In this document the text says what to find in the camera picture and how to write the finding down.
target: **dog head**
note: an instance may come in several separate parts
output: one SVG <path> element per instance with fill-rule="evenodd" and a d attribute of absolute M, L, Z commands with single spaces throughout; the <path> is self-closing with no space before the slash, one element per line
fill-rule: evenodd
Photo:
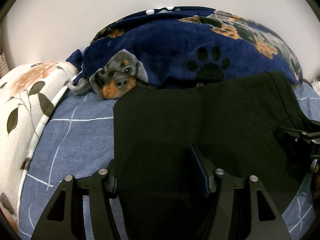
<path fill-rule="evenodd" d="M 119 98 L 135 86 L 137 78 L 148 82 L 142 62 L 123 49 L 90 77 L 90 85 L 102 98 Z"/>

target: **gray plush loop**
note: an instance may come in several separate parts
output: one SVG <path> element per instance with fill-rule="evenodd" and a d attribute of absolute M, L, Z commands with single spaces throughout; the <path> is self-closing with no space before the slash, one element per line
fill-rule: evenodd
<path fill-rule="evenodd" d="M 83 95 L 90 91 L 90 83 L 87 77 L 81 78 L 77 85 L 70 81 L 68 87 L 75 95 Z"/>

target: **white wall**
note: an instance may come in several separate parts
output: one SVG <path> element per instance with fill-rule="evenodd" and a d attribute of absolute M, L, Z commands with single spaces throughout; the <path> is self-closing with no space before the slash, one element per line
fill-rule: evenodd
<path fill-rule="evenodd" d="M 320 23 L 305 0 L 17 0 L 2 26 L 8 64 L 64 61 L 119 18 L 181 5 L 217 8 L 257 21 L 287 42 L 307 79 L 320 74 Z"/>

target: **dog eye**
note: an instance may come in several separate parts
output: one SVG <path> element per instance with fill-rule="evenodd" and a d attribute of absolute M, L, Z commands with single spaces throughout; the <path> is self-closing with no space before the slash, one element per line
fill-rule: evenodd
<path fill-rule="evenodd" d="M 132 70 L 132 68 L 128 67 L 123 71 L 123 73 L 129 73 L 130 74 L 131 70 Z"/>

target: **black garment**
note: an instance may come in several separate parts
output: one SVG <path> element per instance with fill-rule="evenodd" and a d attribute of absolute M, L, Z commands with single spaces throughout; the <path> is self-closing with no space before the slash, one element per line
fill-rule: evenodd
<path fill-rule="evenodd" d="M 283 213 L 311 161 L 286 154 L 273 135 L 279 126 L 320 131 L 279 72 L 185 90 L 127 92 L 114 106 L 114 158 L 129 239 L 203 235 L 214 199 L 188 193 L 191 145 L 232 176 L 256 175 Z"/>

